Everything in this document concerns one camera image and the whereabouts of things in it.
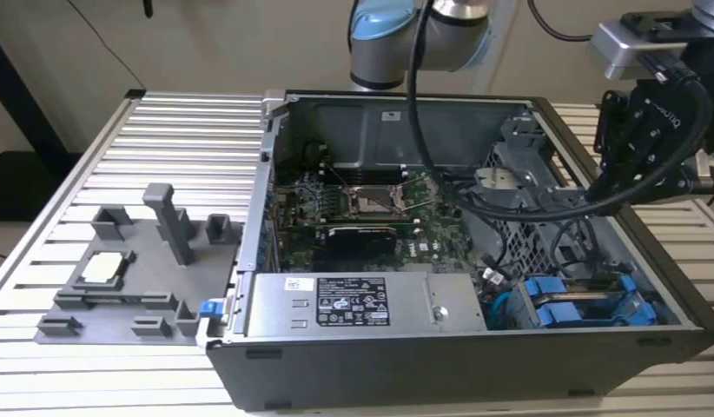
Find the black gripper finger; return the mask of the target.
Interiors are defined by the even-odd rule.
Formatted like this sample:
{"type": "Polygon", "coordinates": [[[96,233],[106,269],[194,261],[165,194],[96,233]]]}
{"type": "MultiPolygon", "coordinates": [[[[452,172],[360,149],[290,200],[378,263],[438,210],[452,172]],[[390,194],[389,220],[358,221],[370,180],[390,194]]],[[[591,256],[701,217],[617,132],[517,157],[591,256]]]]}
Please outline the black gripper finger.
{"type": "Polygon", "coordinates": [[[600,174],[592,182],[587,192],[588,201],[600,201],[612,193],[612,184],[616,178],[617,141],[620,139],[621,121],[625,116],[627,94],[607,90],[603,93],[599,106],[599,118],[595,131],[593,151],[600,156],[600,174]]]}
{"type": "MultiPolygon", "coordinates": [[[[612,190],[616,193],[635,187],[641,180],[660,167],[659,162],[617,162],[611,164],[613,179],[612,190]]],[[[691,192],[693,180],[692,169],[681,164],[672,168],[663,177],[647,188],[640,190],[628,200],[628,204],[649,204],[676,201],[691,192]]]]}

